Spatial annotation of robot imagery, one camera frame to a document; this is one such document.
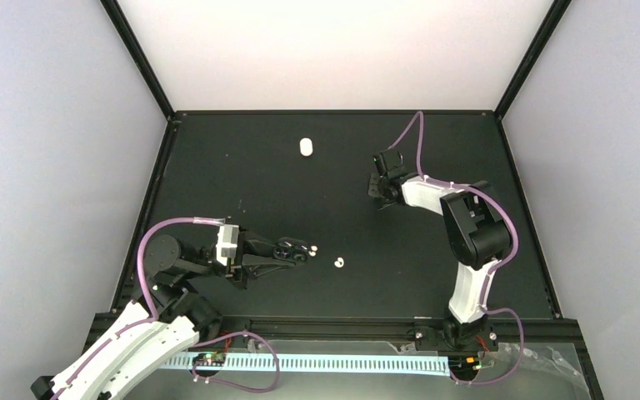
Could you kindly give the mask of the black earbud charging case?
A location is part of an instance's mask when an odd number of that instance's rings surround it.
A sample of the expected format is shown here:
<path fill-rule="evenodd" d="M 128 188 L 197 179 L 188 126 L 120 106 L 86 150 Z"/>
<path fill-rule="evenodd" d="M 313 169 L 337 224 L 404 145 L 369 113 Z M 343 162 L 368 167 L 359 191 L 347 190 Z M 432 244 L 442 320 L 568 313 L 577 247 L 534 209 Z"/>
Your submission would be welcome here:
<path fill-rule="evenodd" d="M 301 240 L 283 237 L 273 248 L 273 256 L 277 259 L 305 263 L 310 252 L 309 245 Z"/>

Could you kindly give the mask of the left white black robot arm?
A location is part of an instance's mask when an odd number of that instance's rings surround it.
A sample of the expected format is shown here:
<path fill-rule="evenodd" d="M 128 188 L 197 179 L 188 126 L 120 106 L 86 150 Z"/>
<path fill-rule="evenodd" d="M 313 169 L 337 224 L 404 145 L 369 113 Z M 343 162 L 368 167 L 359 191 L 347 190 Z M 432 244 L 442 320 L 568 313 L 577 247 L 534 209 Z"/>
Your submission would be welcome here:
<path fill-rule="evenodd" d="M 135 294 L 109 329 L 70 367 L 31 385 L 37 399 L 121 399 L 144 378 L 200 342 L 218 338 L 222 314 L 192 285 L 221 278 L 244 290 L 269 273 L 301 266 L 318 249 L 282 237 L 271 241 L 233 225 L 211 247 L 170 235 L 145 245 L 142 270 L 150 299 Z"/>

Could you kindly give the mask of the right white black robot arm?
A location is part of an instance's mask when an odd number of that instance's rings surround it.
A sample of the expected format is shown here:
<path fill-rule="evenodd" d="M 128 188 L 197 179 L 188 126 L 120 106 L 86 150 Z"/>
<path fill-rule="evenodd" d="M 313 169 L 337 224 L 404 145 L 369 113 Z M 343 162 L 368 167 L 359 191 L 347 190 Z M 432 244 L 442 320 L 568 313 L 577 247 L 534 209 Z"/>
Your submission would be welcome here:
<path fill-rule="evenodd" d="M 472 185 L 439 181 L 409 172 L 403 155 L 387 149 L 373 155 L 376 171 L 367 193 L 380 208 L 400 204 L 441 216 L 457 259 L 457 277 L 441 326 L 449 348 L 465 348 L 487 321 L 488 294 L 496 270 L 518 247 L 513 222 L 489 195 L 486 181 Z"/>

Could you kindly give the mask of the white capsule object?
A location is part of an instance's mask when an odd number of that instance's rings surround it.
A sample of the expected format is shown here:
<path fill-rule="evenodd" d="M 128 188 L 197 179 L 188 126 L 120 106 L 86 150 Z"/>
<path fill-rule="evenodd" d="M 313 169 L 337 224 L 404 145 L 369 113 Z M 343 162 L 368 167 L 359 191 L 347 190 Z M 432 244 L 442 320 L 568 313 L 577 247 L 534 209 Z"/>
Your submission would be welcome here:
<path fill-rule="evenodd" d="M 306 158 L 313 155 L 313 141 L 311 138 L 304 137 L 299 141 L 299 152 Z"/>

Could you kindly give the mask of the clear plastic sheet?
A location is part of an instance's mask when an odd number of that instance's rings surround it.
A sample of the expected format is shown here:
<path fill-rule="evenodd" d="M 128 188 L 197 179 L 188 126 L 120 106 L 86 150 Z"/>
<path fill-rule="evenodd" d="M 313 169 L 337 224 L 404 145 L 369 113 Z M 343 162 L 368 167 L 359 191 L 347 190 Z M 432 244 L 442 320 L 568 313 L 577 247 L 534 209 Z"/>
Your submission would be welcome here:
<path fill-rule="evenodd" d="M 495 351 L 479 345 L 482 368 L 475 384 L 451 378 L 390 375 L 379 382 L 390 399 L 589 399 L 582 368 L 570 344 L 500 342 Z"/>

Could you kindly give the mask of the black front mounting rail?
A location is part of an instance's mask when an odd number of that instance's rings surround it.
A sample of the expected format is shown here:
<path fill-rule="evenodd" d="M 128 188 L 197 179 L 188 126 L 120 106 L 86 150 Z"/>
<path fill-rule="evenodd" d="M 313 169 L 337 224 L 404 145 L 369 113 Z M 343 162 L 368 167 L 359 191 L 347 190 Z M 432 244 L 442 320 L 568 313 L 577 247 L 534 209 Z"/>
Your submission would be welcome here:
<path fill-rule="evenodd" d="M 88 350 L 113 324 L 118 315 L 98 313 L 92 321 L 84 349 Z M 525 343 L 571 343 L 577 352 L 586 352 L 582 331 L 574 319 L 522 319 Z M 518 326 L 512 317 L 490 317 L 480 333 L 463 345 L 450 347 L 445 341 L 443 320 L 439 318 L 317 318 L 317 317 L 223 317 L 219 333 L 242 330 L 271 340 L 386 341 L 415 343 L 419 351 L 441 355 L 468 355 L 481 350 L 475 337 L 496 351 L 499 343 L 518 343 Z"/>

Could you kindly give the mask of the right black frame post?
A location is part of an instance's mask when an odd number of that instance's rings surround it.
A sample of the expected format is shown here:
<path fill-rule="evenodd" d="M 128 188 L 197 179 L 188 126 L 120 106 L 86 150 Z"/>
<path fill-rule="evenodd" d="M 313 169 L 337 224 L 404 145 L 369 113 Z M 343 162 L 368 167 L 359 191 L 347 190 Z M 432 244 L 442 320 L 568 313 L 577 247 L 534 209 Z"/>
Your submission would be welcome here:
<path fill-rule="evenodd" d="M 548 45 L 551 36 L 556 31 L 558 24 L 561 22 L 571 2 L 571 0 L 552 1 L 494 110 L 497 120 L 503 120 L 507 115 L 508 110 L 513 105 L 513 102 Z"/>

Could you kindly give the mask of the black frame post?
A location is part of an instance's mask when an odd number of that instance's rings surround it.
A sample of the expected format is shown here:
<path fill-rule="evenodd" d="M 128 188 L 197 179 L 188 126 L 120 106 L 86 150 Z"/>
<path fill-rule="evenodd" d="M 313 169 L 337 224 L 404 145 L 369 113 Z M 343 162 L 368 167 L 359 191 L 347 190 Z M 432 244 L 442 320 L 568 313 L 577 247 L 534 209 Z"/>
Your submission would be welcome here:
<path fill-rule="evenodd" d="M 175 110 L 173 109 L 168 96 L 164 92 L 163 86 L 156 76 L 151 63 L 148 61 L 143 47 L 138 41 L 138 38 L 133 31 L 133 27 L 129 23 L 122 6 L 117 0 L 100 0 L 100 3 L 112 25 L 116 29 L 118 36 L 121 38 L 122 43 L 133 60 L 135 67 L 146 83 L 149 92 L 152 94 L 156 104 L 160 108 L 162 115 L 167 120 L 170 120 L 174 116 Z"/>
<path fill-rule="evenodd" d="M 552 1 L 494 110 L 497 120 L 503 120 L 507 115 L 508 110 L 513 105 L 513 102 L 548 45 L 551 36 L 556 31 L 558 24 L 561 22 L 571 2 L 571 0 Z"/>

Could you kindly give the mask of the left black frame post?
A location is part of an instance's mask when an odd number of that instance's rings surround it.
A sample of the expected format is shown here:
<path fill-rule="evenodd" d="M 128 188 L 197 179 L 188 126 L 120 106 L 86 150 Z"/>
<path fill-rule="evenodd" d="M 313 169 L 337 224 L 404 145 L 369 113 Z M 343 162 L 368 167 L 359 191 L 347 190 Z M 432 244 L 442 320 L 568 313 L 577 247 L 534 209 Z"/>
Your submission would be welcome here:
<path fill-rule="evenodd" d="M 168 96 L 164 92 L 163 86 L 156 76 L 151 63 L 148 61 L 143 47 L 138 41 L 138 38 L 133 31 L 133 27 L 129 23 L 122 6 L 117 0 L 100 0 L 100 3 L 112 25 L 116 29 L 118 36 L 121 38 L 122 43 L 133 60 L 135 67 L 146 83 L 149 92 L 152 94 L 156 104 L 160 108 L 162 115 L 167 120 L 170 120 L 174 116 L 175 110 L 173 109 Z"/>

